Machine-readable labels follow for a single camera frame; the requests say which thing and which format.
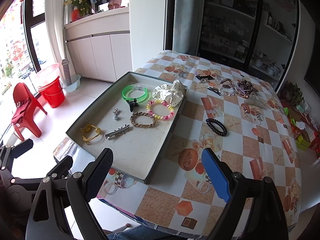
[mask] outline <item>red cloth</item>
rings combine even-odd
[[[28,106],[31,103],[31,99],[28,98],[24,101],[18,102],[16,112],[14,113],[12,119],[11,119],[11,124],[17,124],[17,123],[22,123],[23,116],[28,108]]]

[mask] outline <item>floor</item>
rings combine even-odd
[[[12,175],[23,179],[45,177],[47,172],[56,165],[52,152],[65,137],[65,131],[110,85],[110,82],[81,78],[80,87],[76,91],[66,94],[66,99],[62,105],[55,109],[50,108],[47,104],[44,105],[48,115],[45,116],[42,111],[35,115],[35,122],[42,131],[42,136],[36,138],[29,130],[23,130],[23,136],[31,138],[34,146],[14,160]],[[302,179],[302,212],[320,202],[320,160],[317,160],[316,154],[310,149],[306,152],[299,150],[298,155]],[[133,226],[138,225],[138,223],[108,207],[98,199],[92,199],[89,204],[103,229],[112,231],[126,223]],[[74,238],[82,239],[71,207],[66,208],[66,215]]]
[[[110,82],[81,78],[80,87],[66,94],[65,101],[59,107],[52,109],[45,104],[44,109],[48,115],[46,116],[42,111],[38,111],[35,115],[35,122],[42,131],[42,135],[36,138],[28,129],[22,131],[25,138],[33,140],[34,146],[14,160],[12,175],[22,179],[45,177],[47,172],[56,165],[52,152],[65,138],[67,129],[110,85]],[[113,231],[126,223],[130,223],[133,227],[139,225],[96,198],[92,199],[89,205],[103,229]],[[71,207],[66,208],[65,212],[74,238],[83,239]]]

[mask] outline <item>curtain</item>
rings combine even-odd
[[[66,48],[67,55],[64,55],[64,49],[63,49],[64,24],[62,20],[63,0],[44,0],[44,1],[45,1],[45,4],[44,4],[45,22],[47,25],[47,31],[48,31],[51,49],[52,49],[55,61],[60,64],[59,68],[60,68],[62,79],[65,80],[63,68],[61,65],[61,62],[63,59],[67,58],[69,60],[70,75],[73,75],[76,72],[73,67],[73,63],[71,61],[68,48]]]
[[[204,0],[175,0],[172,47],[174,51],[196,55],[203,9]]]

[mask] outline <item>red bucket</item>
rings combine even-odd
[[[57,106],[61,105],[65,99],[59,76],[48,85],[44,87],[38,87],[38,92],[41,93],[51,108],[56,108]]]

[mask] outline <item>red plastic chair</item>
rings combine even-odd
[[[21,127],[28,128],[38,138],[41,136],[39,127],[33,121],[33,113],[35,109],[39,107],[45,114],[47,114],[47,111],[44,110],[39,101],[33,96],[27,85],[25,83],[18,83],[13,90],[13,100],[15,104],[17,105],[18,102],[24,101],[28,98],[31,99],[31,103],[25,111],[22,123],[19,123],[19,127],[17,124],[12,124],[21,141],[24,141],[24,137],[19,130]]]

